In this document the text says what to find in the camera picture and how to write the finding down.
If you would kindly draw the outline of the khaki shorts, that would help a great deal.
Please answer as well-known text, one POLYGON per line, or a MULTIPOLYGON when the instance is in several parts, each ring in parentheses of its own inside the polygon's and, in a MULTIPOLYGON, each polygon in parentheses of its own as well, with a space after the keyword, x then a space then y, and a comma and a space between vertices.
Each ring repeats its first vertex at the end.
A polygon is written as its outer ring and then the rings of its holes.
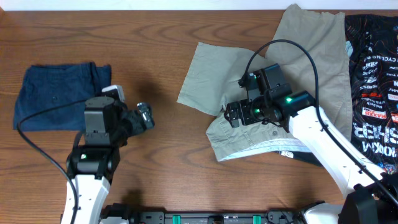
POLYGON ((283 13, 265 56, 199 43, 177 101, 214 117, 206 136, 218 161, 265 152, 307 156, 309 149, 274 123, 258 118, 250 125, 232 127, 225 117, 227 105, 243 103, 255 115, 258 106, 284 96, 282 84, 270 87, 264 75, 256 77, 254 93, 243 82, 244 74, 278 64, 292 91, 318 98, 330 121, 350 138, 353 110, 345 47, 343 12, 313 12, 293 4, 283 13))

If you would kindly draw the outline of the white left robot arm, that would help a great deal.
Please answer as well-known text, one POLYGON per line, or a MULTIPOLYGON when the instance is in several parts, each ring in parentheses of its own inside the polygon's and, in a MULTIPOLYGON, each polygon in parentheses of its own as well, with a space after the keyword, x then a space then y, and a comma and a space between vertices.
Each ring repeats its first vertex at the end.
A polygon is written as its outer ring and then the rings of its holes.
POLYGON ((155 126, 152 108, 138 103, 129 110, 119 99, 94 97, 85 102, 85 131, 77 134, 67 158, 67 199, 62 223, 99 223, 104 201, 120 161, 120 147, 155 126))

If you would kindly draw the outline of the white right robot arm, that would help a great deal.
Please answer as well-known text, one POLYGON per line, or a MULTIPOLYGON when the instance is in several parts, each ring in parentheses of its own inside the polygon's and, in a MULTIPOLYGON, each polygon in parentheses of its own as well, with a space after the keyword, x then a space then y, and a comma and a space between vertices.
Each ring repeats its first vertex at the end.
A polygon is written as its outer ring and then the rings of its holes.
POLYGON ((344 204, 313 203, 293 214, 293 223, 397 223, 397 174, 386 173, 364 157, 307 91, 228 103, 224 118, 232 128, 254 123, 283 128, 332 176, 344 204))

